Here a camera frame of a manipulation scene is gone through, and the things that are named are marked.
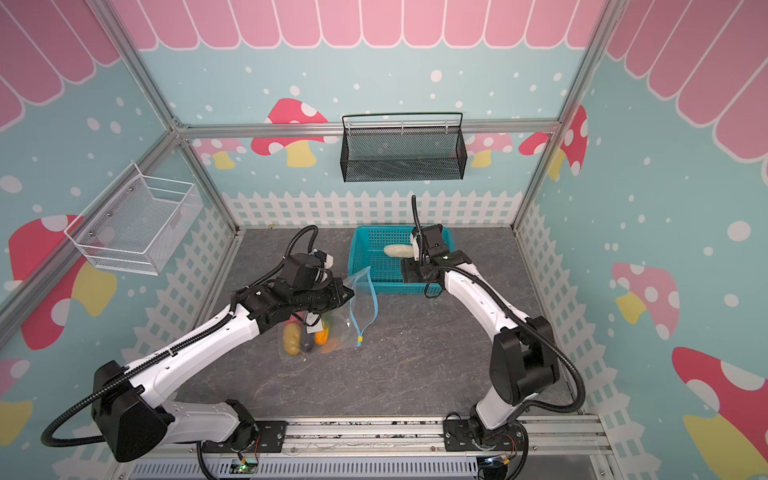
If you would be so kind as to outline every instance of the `metal bracket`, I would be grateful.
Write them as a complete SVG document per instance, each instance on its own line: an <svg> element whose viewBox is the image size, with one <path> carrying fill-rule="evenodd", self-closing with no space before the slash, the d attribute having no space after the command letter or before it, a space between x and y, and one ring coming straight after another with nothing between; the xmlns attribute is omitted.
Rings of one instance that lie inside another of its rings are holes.
<svg viewBox="0 0 768 480"><path fill-rule="evenodd" d="M285 442L288 422L257 420L256 425L259 427L259 443L256 445L257 452L261 454L280 453L283 451L283 442ZM204 442L203 453L232 453L232 450L223 443Z"/></svg>

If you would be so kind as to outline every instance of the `wall-mounted basket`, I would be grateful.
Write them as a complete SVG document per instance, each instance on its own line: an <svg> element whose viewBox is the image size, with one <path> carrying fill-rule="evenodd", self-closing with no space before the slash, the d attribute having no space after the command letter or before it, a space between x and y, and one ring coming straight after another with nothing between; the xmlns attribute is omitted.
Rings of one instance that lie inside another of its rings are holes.
<svg viewBox="0 0 768 480"><path fill-rule="evenodd" d="M128 169L135 169L131 174ZM188 182L143 175L131 164L111 195L107 187L65 229L65 234L93 266L103 270L159 275L174 254L203 201ZM93 205L108 195L95 214Z"/></svg>
<svg viewBox="0 0 768 480"><path fill-rule="evenodd" d="M462 119L461 113L451 112L343 116L344 181L464 178Z"/></svg>

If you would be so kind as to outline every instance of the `metal base plate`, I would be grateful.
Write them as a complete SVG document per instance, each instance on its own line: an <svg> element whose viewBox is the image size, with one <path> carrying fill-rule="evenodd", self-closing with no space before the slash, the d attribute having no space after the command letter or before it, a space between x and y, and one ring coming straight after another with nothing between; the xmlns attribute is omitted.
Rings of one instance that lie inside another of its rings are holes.
<svg viewBox="0 0 768 480"><path fill-rule="evenodd" d="M273 420L257 420L259 427L259 445L256 451L259 453L280 453L283 451L283 442L286 437L288 422ZM232 450L225 444L217 442L205 442L203 453L231 453Z"/></svg>
<svg viewBox="0 0 768 480"><path fill-rule="evenodd" d="M451 419L442 423L443 436L445 437L445 450L447 452L511 452L525 449L522 427L518 423L512 423L498 436L498 443L490 450L481 449L474 440L469 429L469 420Z"/></svg>

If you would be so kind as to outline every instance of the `orange vegetable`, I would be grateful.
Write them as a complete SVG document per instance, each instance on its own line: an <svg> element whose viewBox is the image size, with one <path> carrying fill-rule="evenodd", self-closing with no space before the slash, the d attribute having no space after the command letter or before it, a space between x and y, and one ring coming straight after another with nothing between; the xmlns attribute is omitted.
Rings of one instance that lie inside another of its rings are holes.
<svg viewBox="0 0 768 480"><path fill-rule="evenodd" d="M315 343L318 345L325 345L328 341L329 330L328 323L323 323L323 330L315 333Z"/></svg>

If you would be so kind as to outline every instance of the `yellow potato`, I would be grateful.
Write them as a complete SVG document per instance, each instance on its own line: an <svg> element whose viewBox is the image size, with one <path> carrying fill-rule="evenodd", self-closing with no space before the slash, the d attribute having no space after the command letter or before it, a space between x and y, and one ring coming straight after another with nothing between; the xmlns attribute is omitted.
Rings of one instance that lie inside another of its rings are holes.
<svg viewBox="0 0 768 480"><path fill-rule="evenodd" d="M299 341L301 340L301 325L288 323L283 329L283 348L289 355L299 353Z"/></svg>

